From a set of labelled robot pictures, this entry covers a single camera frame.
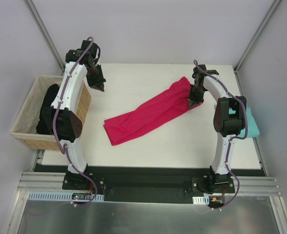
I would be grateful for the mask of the pink t shirt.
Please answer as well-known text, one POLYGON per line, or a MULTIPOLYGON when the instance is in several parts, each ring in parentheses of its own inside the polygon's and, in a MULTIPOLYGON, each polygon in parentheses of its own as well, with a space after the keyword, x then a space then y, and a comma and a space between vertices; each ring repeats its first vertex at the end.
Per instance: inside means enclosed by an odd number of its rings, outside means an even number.
POLYGON ((188 105, 190 82, 186 77, 144 102, 135 110, 106 119, 104 129, 112 146, 139 138, 163 124, 185 114, 188 105))

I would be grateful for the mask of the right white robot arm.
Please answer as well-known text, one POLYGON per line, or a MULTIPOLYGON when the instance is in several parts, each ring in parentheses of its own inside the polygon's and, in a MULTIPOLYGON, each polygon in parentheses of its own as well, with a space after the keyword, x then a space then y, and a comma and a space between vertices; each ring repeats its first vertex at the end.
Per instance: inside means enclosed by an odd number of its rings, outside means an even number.
POLYGON ((215 176, 207 180, 207 187, 212 192, 220 191, 224 185, 221 175, 230 173, 230 163, 234 143, 238 139, 247 138, 248 124, 246 114, 246 98, 233 95, 220 80, 216 70, 208 70, 204 64, 194 60, 195 68, 188 97, 189 108, 192 109, 204 101, 204 94, 210 93, 216 101, 213 127, 217 133, 217 146, 211 169, 215 176))

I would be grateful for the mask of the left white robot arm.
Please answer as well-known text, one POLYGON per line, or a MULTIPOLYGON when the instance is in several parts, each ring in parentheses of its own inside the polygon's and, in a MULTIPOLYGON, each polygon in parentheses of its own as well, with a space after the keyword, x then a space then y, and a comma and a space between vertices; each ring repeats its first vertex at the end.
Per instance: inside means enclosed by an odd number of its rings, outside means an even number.
POLYGON ((83 40, 79 49, 69 50, 58 93, 50 107, 41 111, 42 119, 54 135, 60 152, 67 157, 68 171, 77 174, 73 183, 81 190, 89 187, 91 179, 83 173, 87 162, 80 144, 83 123, 77 109, 84 81, 91 89, 104 91, 106 80, 99 63, 100 55, 100 47, 92 37, 83 40))

